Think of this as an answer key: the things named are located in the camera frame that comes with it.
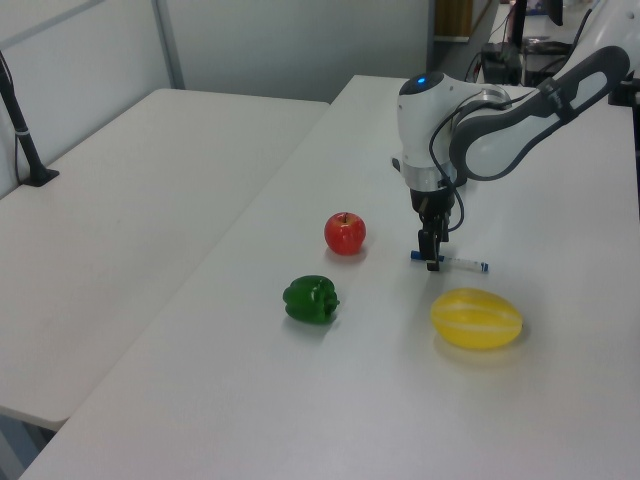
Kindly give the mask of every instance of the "yellow melon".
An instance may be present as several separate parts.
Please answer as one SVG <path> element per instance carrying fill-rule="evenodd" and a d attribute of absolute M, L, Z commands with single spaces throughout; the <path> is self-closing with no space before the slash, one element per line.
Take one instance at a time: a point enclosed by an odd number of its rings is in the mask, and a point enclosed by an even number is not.
<path fill-rule="evenodd" d="M 522 331 L 522 315 L 511 303 L 475 288 L 442 294 L 431 306 L 431 321 L 445 340 L 463 348 L 499 347 Z"/>

